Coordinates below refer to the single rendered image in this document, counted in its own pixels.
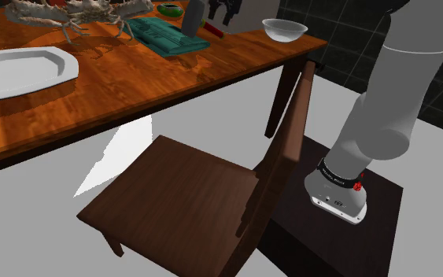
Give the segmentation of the green round bowl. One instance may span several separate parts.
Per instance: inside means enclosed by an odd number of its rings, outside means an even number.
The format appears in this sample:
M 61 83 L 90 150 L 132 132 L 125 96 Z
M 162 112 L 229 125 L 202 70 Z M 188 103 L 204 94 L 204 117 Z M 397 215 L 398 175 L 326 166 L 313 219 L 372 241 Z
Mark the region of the green round bowl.
M 166 17 L 181 17 L 184 13 L 181 6 L 172 3 L 161 3 L 157 6 L 157 11 Z

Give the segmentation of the clear glass bowl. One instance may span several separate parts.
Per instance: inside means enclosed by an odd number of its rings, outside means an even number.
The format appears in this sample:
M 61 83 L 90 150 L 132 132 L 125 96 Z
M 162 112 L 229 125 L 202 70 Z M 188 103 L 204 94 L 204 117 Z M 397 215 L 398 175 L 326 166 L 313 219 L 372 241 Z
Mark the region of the clear glass bowl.
M 293 42 L 308 30 L 301 23 L 277 18 L 264 19 L 262 24 L 268 37 L 276 42 Z

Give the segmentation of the teal folded case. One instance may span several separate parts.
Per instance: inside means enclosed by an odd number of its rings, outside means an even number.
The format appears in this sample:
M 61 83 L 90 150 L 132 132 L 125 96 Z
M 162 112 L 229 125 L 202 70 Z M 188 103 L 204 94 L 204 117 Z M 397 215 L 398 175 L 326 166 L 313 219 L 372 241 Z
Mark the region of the teal folded case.
M 210 42 L 200 37 L 185 36 L 181 30 L 157 17 L 126 20 L 136 40 L 162 57 L 176 56 L 204 50 Z

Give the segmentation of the brown wooden table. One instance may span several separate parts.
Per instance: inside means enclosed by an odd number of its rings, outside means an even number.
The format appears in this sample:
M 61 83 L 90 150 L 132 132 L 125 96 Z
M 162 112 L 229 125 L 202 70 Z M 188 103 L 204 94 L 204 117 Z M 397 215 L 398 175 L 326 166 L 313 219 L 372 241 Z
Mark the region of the brown wooden table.
M 55 46 L 79 62 L 73 81 L 0 101 L 0 170 L 282 67 L 265 131 L 272 137 L 308 54 L 326 45 L 310 35 L 280 43 L 263 30 L 224 39 L 200 30 L 208 49 L 163 58 L 112 25 L 89 30 L 67 43 L 59 31 L 9 22 L 0 9 L 0 50 Z

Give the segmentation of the pale crab figure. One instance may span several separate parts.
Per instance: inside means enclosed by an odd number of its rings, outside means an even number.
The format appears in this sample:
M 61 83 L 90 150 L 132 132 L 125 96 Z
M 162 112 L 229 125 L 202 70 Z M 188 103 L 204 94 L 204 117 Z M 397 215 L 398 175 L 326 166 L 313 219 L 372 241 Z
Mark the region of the pale crab figure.
M 10 0 L 4 7 L 4 14 L 7 20 L 16 24 L 60 28 L 67 40 L 70 40 L 68 29 L 88 36 L 82 26 L 94 22 L 116 25 L 119 35 L 127 31 L 130 39 L 134 39 L 127 21 L 153 10 L 154 4 L 150 0 L 123 0 L 117 4 L 112 4 L 110 0 L 65 0 L 63 6 L 52 6 L 47 0 L 39 0 L 38 3 Z

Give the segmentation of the dark brown wooden chair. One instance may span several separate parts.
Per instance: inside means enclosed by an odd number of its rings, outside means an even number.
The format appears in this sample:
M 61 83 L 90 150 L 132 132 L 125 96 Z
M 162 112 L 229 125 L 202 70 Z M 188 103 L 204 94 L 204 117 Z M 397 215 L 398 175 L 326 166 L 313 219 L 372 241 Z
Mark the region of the dark brown wooden chair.
M 178 277 L 236 277 L 296 168 L 314 61 L 307 61 L 264 158 L 248 169 L 165 136 L 78 218 L 117 256 L 131 249 Z

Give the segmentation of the white oval plate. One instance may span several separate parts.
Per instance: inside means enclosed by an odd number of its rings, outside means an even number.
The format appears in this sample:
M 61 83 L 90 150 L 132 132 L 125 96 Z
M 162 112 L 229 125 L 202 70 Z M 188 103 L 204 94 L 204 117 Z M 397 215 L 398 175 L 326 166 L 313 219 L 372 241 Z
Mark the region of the white oval plate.
M 55 46 L 0 50 L 0 100 L 77 78 L 79 62 Z

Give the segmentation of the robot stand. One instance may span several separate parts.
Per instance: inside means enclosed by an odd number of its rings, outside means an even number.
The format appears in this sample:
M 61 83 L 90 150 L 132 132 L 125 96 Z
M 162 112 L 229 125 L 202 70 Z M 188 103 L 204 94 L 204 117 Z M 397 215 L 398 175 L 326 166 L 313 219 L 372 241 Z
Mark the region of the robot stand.
M 391 277 L 389 266 L 403 188 L 371 170 L 364 172 L 367 214 L 352 225 L 312 204 L 304 177 L 316 168 L 328 148 L 306 137 L 301 160 L 281 194 L 272 219 L 297 242 L 306 246 L 334 273 L 317 272 L 307 257 L 294 263 L 304 271 L 300 277 Z

